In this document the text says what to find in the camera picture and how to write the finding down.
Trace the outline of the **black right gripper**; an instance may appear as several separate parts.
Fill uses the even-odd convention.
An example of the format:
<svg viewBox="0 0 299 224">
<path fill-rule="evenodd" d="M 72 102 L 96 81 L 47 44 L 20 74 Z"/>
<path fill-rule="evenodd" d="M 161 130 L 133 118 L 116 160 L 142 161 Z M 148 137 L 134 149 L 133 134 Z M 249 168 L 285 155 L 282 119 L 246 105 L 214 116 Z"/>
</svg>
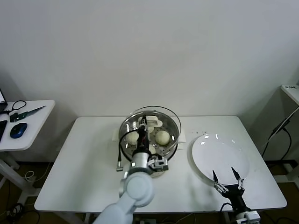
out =
<svg viewBox="0 0 299 224">
<path fill-rule="evenodd" d="M 233 167 L 231 167 L 231 169 L 238 184 L 226 185 L 226 186 L 222 185 L 221 183 L 219 183 L 217 175 L 213 170 L 214 188 L 224 198 L 227 198 L 231 202 L 233 211 L 251 211 L 251 209 L 247 207 L 242 197 L 245 191 L 245 188 L 243 186 L 244 179 L 241 178 L 239 173 Z"/>
</svg>

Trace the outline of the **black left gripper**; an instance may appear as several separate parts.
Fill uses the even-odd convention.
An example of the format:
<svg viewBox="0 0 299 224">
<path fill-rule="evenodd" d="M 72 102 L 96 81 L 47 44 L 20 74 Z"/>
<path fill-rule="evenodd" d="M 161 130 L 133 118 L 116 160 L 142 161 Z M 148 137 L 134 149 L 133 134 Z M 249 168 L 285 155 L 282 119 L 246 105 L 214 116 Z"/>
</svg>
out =
<svg viewBox="0 0 299 224">
<path fill-rule="evenodd" d="M 148 125 L 147 125 L 147 117 L 143 115 L 141 117 L 141 123 L 138 127 L 138 139 L 136 145 L 136 152 L 137 153 L 150 153 L 149 150 L 149 137 L 148 137 Z"/>
</svg>

